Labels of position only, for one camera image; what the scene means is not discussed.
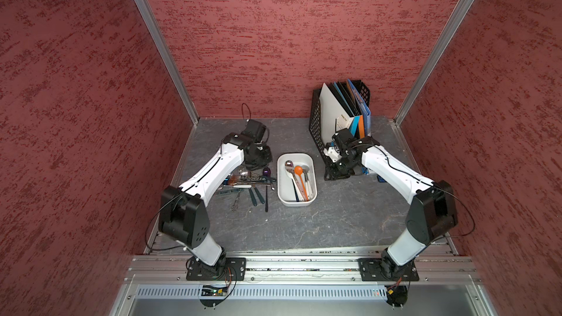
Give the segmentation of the copper rose gold spoon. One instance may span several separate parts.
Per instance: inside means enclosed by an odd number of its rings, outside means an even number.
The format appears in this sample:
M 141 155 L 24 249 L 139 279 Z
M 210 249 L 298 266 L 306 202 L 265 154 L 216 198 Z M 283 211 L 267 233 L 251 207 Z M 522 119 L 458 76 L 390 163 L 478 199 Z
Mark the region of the copper rose gold spoon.
M 239 176 L 230 176 L 226 179 L 226 184 L 228 186 L 235 186 L 240 182 L 241 182 L 241 179 L 240 179 Z

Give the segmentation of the dark blue handled spoon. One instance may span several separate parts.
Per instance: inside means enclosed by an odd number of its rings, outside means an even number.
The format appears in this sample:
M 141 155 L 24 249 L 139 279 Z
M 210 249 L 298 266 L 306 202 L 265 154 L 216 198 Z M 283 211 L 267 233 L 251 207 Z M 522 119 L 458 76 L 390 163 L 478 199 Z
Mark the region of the dark blue handled spoon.
M 287 160 L 287 161 L 285 161 L 284 165 L 285 165 L 285 171 L 288 173 L 288 176 L 293 183 L 296 202 L 299 203 L 300 202 L 300 197 L 299 197 L 300 191 L 299 191 L 297 179 L 296 179 L 295 173 L 294 173 L 294 164 L 291 160 Z

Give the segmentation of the steel spoon white handle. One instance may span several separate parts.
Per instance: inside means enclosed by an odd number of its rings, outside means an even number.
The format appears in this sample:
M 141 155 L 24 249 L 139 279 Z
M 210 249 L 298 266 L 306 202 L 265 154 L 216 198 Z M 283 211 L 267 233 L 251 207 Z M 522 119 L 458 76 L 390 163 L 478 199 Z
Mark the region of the steel spoon white handle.
M 313 187 L 309 177 L 310 168 L 307 165 L 302 165 L 302 179 L 304 180 L 304 188 L 307 193 L 307 201 L 311 201 L 314 198 Z

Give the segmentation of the orange spoon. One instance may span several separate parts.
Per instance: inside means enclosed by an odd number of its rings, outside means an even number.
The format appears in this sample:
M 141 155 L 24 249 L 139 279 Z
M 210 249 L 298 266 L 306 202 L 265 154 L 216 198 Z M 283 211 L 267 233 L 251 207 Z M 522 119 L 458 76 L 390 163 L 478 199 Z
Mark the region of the orange spoon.
M 305 201 L 308 201 L 309 195 L 308 195 L 308 191 L 307 191 L 306 182 L 304 180 L 304 170 L 303 170 L 303 168 L 301 166 L 297 165 L 294 168 L 294 173 L 297 177 L 297 181 L 299 183 L 299 188 L 301 190 L 302 197 L 304 198 Z

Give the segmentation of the white rectangular storage box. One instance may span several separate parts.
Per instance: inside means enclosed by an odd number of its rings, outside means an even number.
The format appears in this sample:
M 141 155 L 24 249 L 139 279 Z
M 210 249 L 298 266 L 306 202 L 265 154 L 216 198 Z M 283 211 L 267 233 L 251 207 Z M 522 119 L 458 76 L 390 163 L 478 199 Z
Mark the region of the white rectangular storage box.
M 294 164 L 294 168 L 299 165 L 307 165 L 310 168 L 309 177 L 313 187 L 314 198 L 311 201 L 296 202 L 294 195 L 294 188 L 291 180 L 287 177 L 285 172 L 285 161 L 291 160 Z M 315 168 L 313 165 L 313 158 L 306 153 L 287 153 L 282 154 L 277 161 L 277 196 L 284 206 L 288 207 L 302 207 L 311 205 L 318 196 L 318 190 L 316 186 Z

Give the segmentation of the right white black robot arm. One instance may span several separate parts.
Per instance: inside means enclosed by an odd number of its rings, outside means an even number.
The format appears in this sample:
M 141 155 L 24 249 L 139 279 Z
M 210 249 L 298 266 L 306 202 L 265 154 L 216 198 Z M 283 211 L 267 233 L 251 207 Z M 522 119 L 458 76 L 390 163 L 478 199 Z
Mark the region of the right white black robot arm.
M 405 230 L 381 254 L 389 271 L 410 263 L 437 238 L 458 225 L 458 211 L 452 187 L 433 181 L 392 156 L 371 138 L 347 145 L 333 145 L 324 151 L 336 169 L 348 175 L 362 166 L 390 184 L 409 205 Z

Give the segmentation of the ornate silver spoon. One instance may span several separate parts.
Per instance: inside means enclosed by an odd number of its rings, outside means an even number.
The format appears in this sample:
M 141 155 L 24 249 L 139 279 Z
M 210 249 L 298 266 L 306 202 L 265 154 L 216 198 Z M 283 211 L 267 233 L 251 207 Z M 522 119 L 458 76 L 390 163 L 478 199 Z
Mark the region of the ornate silver spoon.
M 231 211 L 233 211 L 233 212 L 236 212 L 238 210 L 240 195 L 241 195 L 241 192 L 238 192 L 237 196 L 236 196 L 236 198 L 235 198 L 235 200 L 234 200 L 234 202 L 231 206 Z

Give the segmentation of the orange folder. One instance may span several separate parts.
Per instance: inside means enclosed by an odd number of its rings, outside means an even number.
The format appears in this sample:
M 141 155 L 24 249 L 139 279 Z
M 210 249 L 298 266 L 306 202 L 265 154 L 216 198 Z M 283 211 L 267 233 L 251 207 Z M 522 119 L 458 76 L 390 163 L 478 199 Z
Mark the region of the orange folder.
M 357 118 L 357 135 L 358 135 L 358 139 L 363 138 L 364 136 L 366 136 L 365 133 L 365 127 L 364 127 L 364 117 L 363 116 L 359 116 Z

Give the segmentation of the blue folder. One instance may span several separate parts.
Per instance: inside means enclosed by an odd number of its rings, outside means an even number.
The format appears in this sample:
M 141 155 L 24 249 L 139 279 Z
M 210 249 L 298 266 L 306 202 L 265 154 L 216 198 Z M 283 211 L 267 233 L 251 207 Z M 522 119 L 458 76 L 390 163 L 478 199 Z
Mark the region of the blue folder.
M 361 80 L 348 79 L 346 84 L 359 116 L 364 117 L 366 136 L 371 136 L 370 89 Z

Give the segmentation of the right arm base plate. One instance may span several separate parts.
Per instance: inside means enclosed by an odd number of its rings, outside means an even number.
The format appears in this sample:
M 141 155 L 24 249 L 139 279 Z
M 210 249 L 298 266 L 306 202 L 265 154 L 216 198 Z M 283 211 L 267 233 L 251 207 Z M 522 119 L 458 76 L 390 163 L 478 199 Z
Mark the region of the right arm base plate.
M 418 282 L 420 281 L 413 260 L 403 266 L 387 258 L 360 258 L 357 260 L 363 282 Z

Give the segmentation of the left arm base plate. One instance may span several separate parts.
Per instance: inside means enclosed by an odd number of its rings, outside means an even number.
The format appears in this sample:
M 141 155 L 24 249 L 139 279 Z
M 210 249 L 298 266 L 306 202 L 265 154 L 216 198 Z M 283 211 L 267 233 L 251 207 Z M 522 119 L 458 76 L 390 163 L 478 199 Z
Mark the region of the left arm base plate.
M 213 266 L 192 257 L 186 263 L 187 281 L 243 281 L 247 259 L 243 257 L 221 257 Z

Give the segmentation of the aluminium front rail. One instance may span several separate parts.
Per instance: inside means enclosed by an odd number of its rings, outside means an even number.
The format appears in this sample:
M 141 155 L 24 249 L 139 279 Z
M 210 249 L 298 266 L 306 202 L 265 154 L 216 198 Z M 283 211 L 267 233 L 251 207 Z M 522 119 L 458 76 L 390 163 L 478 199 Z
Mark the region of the aluminium front rail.
M 194 282 L 203 275 L 190 266 L 188 255 L 139 255 L 128 268 L 126 282 Z M 384 276 L 376 253 L 366 251 L 239 253 L 227 258 L 246 283 L 312 283 L 350 285 L 480 285 L 471 257 L 421 255 L 395 276 Z

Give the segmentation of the left aluminium corner post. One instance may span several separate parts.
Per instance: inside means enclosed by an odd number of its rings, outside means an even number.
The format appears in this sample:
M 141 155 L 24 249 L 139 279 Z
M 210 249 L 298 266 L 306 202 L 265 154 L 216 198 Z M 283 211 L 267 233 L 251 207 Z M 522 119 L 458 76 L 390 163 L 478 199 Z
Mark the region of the left aluminium corner post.
M 191 122 L 197 126 L 199 123 L 200 116 L 196 111 L 195 104 L 193 103 L 187 89 L 184 85 L 184 81 L 181 77 L 181 73 L 174 61 L 174 57 L 168 47 L 167 42 L 165 42 L 164 35 L 158 25 L 157 19 L 153 10 L 149 4 L 148 0 L 133 0 L 136 7 L 145 23 L 146 28 L 156 46 L 156 49 L 165 64 L 165 68 L 178 92 L 181 101 L 184 104 L 186 111 L 190 117 Z

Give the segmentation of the aluminium corner post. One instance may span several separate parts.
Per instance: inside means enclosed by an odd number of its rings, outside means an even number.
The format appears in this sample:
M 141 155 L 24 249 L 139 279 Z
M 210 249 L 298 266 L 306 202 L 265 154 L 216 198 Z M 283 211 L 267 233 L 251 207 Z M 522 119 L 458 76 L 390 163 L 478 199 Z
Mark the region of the aluminium corner post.
M 165 68 L 178 92 L 181 101 L 184 104 L 186 111 L 190 117 L 191 122 L 197 126 L 199 123 L 200 116 L 196 111 L 195 104 L 193 103 L 187 89 L 184 85 L 184 81 L 181 77 L 181 73 L 174 61 L 174 57 L 168 47 L 167 42 L 165 42 L 164 35 L 158 25 L 157 19 L 153 10 L 149 4 L 148 0 L 133 0 L 136 7 L 145 23 L 146 28 L 156 46 L 156 49 L 165 64 Z
M 421 68 L 414 85 L 411 87 L 410 92 L 408 92 L 406 98 L 404 99 L 399 111 L 394 118 L 397 127 L 401 127 L 402 123 L 408 115 L 408 112 L 414 106 L 414 103 L 427 83 L 429 77 L 431 76 L 433 70 L 436 68 L 437 63 L 440 61 L 441 57 L 448 48 L 450 42 L 455 36 L 456 32 L 460 28 L 465 16 L 471 9 L 475 0 L 458 0 L 449 16 L 443 30 L 441 31 L 429 57 L 427 57 L 426 62 Z

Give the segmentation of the right aluminium corner post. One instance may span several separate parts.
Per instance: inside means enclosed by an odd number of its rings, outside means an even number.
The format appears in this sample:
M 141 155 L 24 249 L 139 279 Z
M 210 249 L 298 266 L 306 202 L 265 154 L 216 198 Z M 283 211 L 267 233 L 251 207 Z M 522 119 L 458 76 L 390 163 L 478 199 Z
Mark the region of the right aluminium corner post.
M 401 127 L 402 123 L 408 115 L 408 112 L 414 106 L 414 103 L 427 83 L 429 77 L 431 76 L 433 70 L 436 68 L 437 63 L 440 61 L 441 57 L 448 48 L 450 42 L 455 36 L 456 32 L 460 28 L 465 16 L 471 9 L 475 0 L 458 0 L 449 16 L 443 30 L 441 31 L 429 57 L 427 57 L 426 62 L 421 68 L 414 85 L 411 87 L 410 92 L 408 92 L 406 98 L 404 99 L 399 111 L 394 118 L 397 127 Z

